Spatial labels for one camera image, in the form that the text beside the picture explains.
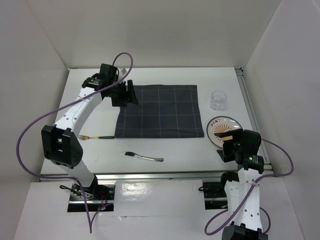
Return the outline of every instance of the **checkered napkin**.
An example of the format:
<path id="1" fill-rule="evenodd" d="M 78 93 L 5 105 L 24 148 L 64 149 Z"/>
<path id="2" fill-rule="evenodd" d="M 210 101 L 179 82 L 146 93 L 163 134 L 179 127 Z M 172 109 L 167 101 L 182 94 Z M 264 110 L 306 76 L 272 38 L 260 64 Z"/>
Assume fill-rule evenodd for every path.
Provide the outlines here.
<path id="1" fill-rule="evenodd" d="M 134 86 L 139 105 L 122 107 L 116 138 L 203 138 L 196 85 Z"/>

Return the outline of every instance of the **wire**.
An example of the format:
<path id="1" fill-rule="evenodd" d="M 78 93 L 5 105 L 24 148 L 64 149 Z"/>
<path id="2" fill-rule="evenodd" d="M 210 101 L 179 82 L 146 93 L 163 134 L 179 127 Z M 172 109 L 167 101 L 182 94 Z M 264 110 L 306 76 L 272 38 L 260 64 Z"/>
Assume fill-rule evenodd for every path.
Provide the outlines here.
<path id="1" fill-rule="evenodd" d="M 260 207 L 260 209 L 265 213 L 266 217 L 268 218 L 268 228 L 263 232 L 264 234 L 267 234 L 267 233 L 269 232 L 270 228 L 271 228 L 271 218 L 270 218 L 270 216 L 269 216 L 269 214 L 267 213 L 266 210 L 264 210 L 262 207 Z M 213 218 L 211 218 L 212 221 L 215 220 L 215 219 L 216 219 L 217 217 L 219 217 L 220 215 L 226 213 L 226 212 L 228 212 L 228 209 L 223 210 L 223 211 L 217 213 L 216 215 L 213 216 Z"/>
<path id="2" fill-rule="evenodd" d="M 76 190 L 73 190 L 73 189 L 71 189 L 71 188 L 69 188 L 69 187 L 67 187 L 67 186 L 65 186 L 65 185 L 60 185 L 59 188 L 60 188 L 60 189 L 63 189 L 63 190 L 69 190 L 69 191 L 72 192 L 73 194 L 78 195 L 78 192 L 77 192 Z"/>
<path id="3" fill-rule="evenodd" d="M 271 218 L 266 210 L 264 210 L 262 207 L 260 207 L 260 209 L 265 213 L 266 217 L 268 218 L 268 228 L 263 232 L 264 234 L 267 234 L 271 228 Z"/>
<path id="4" fill-rule="evenodd" d="M 100 203 L 100 207 L 102 207 L 102 204 L 104 203 L 104 195 L 101 193 L 101 192 L 99 192 L 99 194 L 101 195 L 101 203 Z"/>
<path id="5" fill-rule="evenodd" d="M 62 107 L 59 107 L 55 110 L 52 110 L 52 111 L 49 111 L 48 113 L 38 117 L 37 119 L 33 120 L 28 126 L 26 126 L 26 128 L 22 131 L 22 133 L 20 134 L 20 136 L 18 137 L 18 140 L 16 142 L 16 147 L 15 147 L 15 153 L 16 153 L 16 157 L 17 157 L 17 160 L 19 162 L 19 164 L 21 165 L 21 167 L 23 168 L 23 170 L 25 170 L 28 174 L 36 177 L 36 178 L 41 178 L 41 179 L 60 179 L 60 180 L 74 180 L 78 183 L 78 185 L 80 186 L 80 189 L 82 191 L 82 195 L 83 195 L 83 199 L 84 199 L 84 206 L 85 206 L 85 211 L 86 211 L 86 215 L 87 215 L 87 218 L 88 218 L 88 222 L 89 222 L 89 230 L 90 230 L 90 233 L 92 233 L 92 223 L 93 223 L 93 220 L 95 218 L 95 216 L 98 214 L 98 212 L 101 210 L 98 210 L 95 215 L 93 216 L 92 220 L 90 219 L 90 214 L 89 214 L 89 209 L 88 209 L 88 203 L 87 203 L 87 198 L 86 198 L 86 193 L 85 193 L 85 190 L 84 190 L 84 187 L 82 186 L 81 182 L 79 180 L 77 180 L 75 177 L 72 177 L 72 176 L 44 176 L 44 175 L 41 175 L 41 174 L 37 174 L 37 173 L 34 173 L 32 172 L 31 170 L 29 170 L 25 164 L 22 162 L 22 159 L 21 159 L 21 156 L 20 156 L 20 144 L 21 144 L 21 140 L 23 138 L 23 136 L 26 134 L 26 132 L 29 130 L 29 128 L 31 128 L 35 123 L 37 123 L 38 121 L 40 121 L 41 119 L 44 119 L 45 117 L 51 115 L 51 114 L 54 114 L 54 113 L 57 113 L 63 109 L 66 109 L 72 105 L 75 105 L 77 103 L 80 103 L 82 100 L 85 100 L 85 99 L 88 99 L 90 97 L 92 97 L 93 95 L 96 95 L 98 93 L 101 93 L 107 89 L 110 89 L 114 86 L 116 86 L 117 84 L 121 83 L 128 75 L 129 73 L 131 72 L 132 68 L 133 68 L 133 65 L 134 65 L 134 60 L 133 60 L 133 57 L 130 55 L 130 53 L 128 52 L 121 52 L 119 53 L 112 65 L 115 64 L 116 60 L 118 59 L 118 57 L 120 57 L 121 55 L 128 55 L 129 58 L 130 58 L 130 67 L 129 67 L 129 70 L 126 72 L 126 74 L 121 78 L 119 79 L 117 82 L 109 85 L 109 86 L 106 86 L 98 91 L 95 91 L 93 93 L 90 93 L 88 94 L 87 96 L 84 96 L 82 99 L 79 99 L 79 100 L 76 100 L 76 101 L 73 101 L 67 105 L 64 105 Z"/>
<path id="6" fill-rule="evenodd" d="M 97 210 L 97 211 L 95 212 L 95 214 L 93 215 L 91 222 L 93 223 L 95 217 L 97 216 L 97 214 L 98 214 L 103 208 L 105 208 L 105 207 L 107 207 L 107 206 L 109 206 L 109 205 L 111 205 L 111 204 L 112 204 L 112 203 L 107 203 L 107 204 L 103 205 L 102 207 L 99 207 L 98 210 Z"/>
<path id="7" fill-rule="evenodd" d="M 294 162 L 292 161 L 289 153 L 284 150 L 281 146 L 269 141 L 269 140 L 266 140 L 266 139 L 262 139 L 263 141 L 265 141 L 266 143 L 269 143 L 275 147 L 277 147 L 278 149 L 280 149 L 281 151 L 284 152 L 284 154 L 288 157 L 289 161 L 290 161 L 290 165 L 291 165 L 291 170 L 287 173 L 273 173 L 273 174 L 266 174 L 266 175 L 262 175 L 260 177 L 258 177 L 253 183 L 258 183 L 261 179 L 264 179 L 264 178 L 267 178 L 267 177 L 286 177 L 286 176 L 289 176 L 290 174 L 293 173 L 295 167 L 294 167 Z M 231 216 L 220 226 L 218 227 L 216 230 L 212 231 L 212 232 L 208 232 L 207 229 L 208 229 L 208 226 L 210 225 L 210 223 L 216 218 L 216 215 L 213 216 L 208 222 L 207 224 L 205 225 L 204 227 L 204 233 L 208 236 L 212 236 L 216 233 L 218 233 L 219 231 L 221 231 L 235 216 L 236 214 L 239 212 L 239 210 L 243 207 L 243 205 L 245 204 L 245 202 L 247 201 L 249 195 L 251 194 L 252 190 L 254 189 L 254 187 L 256 186 L 255 184 L 251 185 L 249 191 L 247 192 L 247 194 L 244 196 L 242 202 L 239 204 L 239 206 L 236 208 L 236 210 L 234 211 L 234 213 L 231 214 Z"/>

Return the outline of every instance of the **white backdrop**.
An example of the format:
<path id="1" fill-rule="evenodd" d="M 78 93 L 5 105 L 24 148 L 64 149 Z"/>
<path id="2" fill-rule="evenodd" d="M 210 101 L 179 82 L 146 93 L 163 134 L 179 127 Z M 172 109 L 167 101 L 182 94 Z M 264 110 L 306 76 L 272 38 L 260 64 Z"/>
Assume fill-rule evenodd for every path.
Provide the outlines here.
<path id="1" fill-rule="evenodd" d="M 285 184 L 306 240 L 319 239 L 319 6 L 282 0 L 244 71 L 263 136 L 293 157 Z M 268 153 L 277 172 L 290 168 L 282 153 Z"/>
<path id="2" fill-rule="evenodd" d="M 244 67 L 279 2 L 27 0 L 68 68 Z"/>
<path id="3" fill-rule="evenodd" d="M 68 71 L 25 0 L 0 1 L 0 233 L 14 238 L 33 180 L 18 164 L 16 142 L 35 118 L 57 107 Z M 25 164 L 40 171 L 40 130 L 48 118 L 26 134 L 21 144 Z"/>

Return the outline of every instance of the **knife handle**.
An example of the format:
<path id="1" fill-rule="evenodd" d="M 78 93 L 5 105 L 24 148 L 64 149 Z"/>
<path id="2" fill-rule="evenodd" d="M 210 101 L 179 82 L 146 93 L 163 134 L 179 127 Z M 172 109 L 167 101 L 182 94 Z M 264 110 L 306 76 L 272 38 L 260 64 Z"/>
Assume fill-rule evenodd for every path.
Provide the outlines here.
<path id="1" fill-rule="evenodd" d="M 115 136 L 99 136 L 99 139 L 115 139 Z"/>
<path id="2" fill-rule="evenodd" d="M 156 158 L 156 157 L 141 156 L 140 158 L 145 159 L 145 160 L 155 161 L 155 162 L 163 162 L 164 161 L 163 158 Z"/>

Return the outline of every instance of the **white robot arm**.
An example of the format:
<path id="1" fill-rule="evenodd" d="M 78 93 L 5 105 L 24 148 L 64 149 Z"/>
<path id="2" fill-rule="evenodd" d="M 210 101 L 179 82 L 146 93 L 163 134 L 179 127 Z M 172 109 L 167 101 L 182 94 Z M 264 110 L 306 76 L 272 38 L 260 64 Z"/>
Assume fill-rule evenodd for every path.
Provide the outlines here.
<path id="1" fill-rule="evenodd" d="M 235 161 L 238 172 L 227 172 L 221 177 L 227 196 L 228 213 L 231 216 L 244 200 L 252 184 L 264 172 L 264 159 L 258 156 L 261 135 L 250 130 L 237 129 L 215 133 L 220 138 L 232 136 L 224 141 L 223 150 L 217 152 L 226 162 Z M 222 240 L 268 240 L 263 233 L 260 219 L 260 186 L 253 188 L 251 194 L 235 215 L 230 226 L 223 229 Z"/>
<path id="2" fill-rule="evenodd" d="M 102 64 L 99 73 L 84 81 L 77 100 L 114 84 L 118 78 L 122 78 L 121 74 L 125 72 L 119 71 L 115 66 Z M 127 85 L 126 82 L 119 83 L 71 106 L 53 126 L 46 125 L 41 131 L 45 158 L 79 180 L 90 194 L 95 191 L 98 181 L 82 160 L 83 149 L 78 142 L 78 136 L 86 120 L 104 97 L 111 97 L 114 107 L 125 107 L 127 103 L 138 104 L 132 80 L 128 80 Z"/>

